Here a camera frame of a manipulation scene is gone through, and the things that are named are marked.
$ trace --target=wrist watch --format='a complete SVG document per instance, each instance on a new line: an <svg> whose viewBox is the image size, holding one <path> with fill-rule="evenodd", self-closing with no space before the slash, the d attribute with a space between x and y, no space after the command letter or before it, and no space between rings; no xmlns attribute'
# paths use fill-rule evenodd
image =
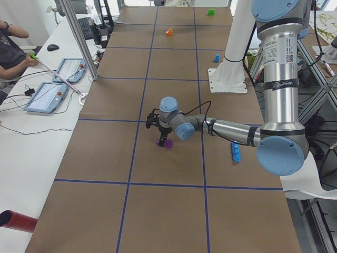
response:
<svg viewBox="0 0 337 253"><path fill-rule="evenodd" d="M6 24L6 28L2 29L2 30L8 30L9 28L9 24L6 21L3 21Z"/></svg>

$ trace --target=person's hand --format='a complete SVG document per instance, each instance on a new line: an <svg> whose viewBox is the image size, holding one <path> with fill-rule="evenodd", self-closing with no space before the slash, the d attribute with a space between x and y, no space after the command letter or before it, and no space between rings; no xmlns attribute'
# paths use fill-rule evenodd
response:
<svg viewBox="0 0 337 253"><path fill-rule="evenodd" d="M29 54L26 55L26 59L23 61L26 67L35 67L38 64L38 61L32 59Z"/></svg>

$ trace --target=white table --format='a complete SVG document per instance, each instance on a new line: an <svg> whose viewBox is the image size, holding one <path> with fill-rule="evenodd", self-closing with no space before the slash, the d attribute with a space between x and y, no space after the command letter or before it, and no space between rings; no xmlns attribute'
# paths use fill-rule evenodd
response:
<svg viewBox="0 0 337 253"><path fill-rule="evenodd" d="M93 40L86 42L91 55L94 55L98 48ZM48 52L49 44L57 44L60 49ZM37 56L52 69L57 69L62 58L82 57L66 18L61 21ZM43 70L44 67L39 64L37 67L28 68L24 75ZM48 72L24 77L9 95L24 94L25 84L36 90L42 82L51 81L52 78L52 74ZM88 92L91 81L90 72L87 70L85 76L75 86L81 92ZM55 112L65 111L71 94L72 90L68 89L64 101ZM28 101L27 98L17 96L13 99L18 101L19 105L23 105ZM0 106L0 111L13 107L16 107L13 100L7 99ZM16 108L0 112L0 120L3 126L24 133L47 129L74 129L81 108L78 95L74 93L65 113L36 114ZM9 209L35 218L39 217L71 135L71 131L21 135L0 127L0 212ZM31 235L0 228L0 252L23 253Z"/></svg>

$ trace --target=black t-shirt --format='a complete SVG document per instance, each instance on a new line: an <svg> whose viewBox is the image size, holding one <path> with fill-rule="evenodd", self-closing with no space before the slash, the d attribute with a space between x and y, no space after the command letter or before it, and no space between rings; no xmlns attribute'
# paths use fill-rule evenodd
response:
<svg viewBox="0 0 337 253"><path fill-rule="evenodd" d="M8 70L26 58L26 53L9 38L8 30L0 29L0 65Z"/></svg>

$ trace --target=green block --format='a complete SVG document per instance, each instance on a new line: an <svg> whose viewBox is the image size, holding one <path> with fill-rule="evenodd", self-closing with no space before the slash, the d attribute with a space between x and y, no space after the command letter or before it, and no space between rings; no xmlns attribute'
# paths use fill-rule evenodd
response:
<svg viewBox="0 0 337 253"><path fill-rule="evenodd" d="M214 16L214 9L209 9L208 16Z"/></svg>

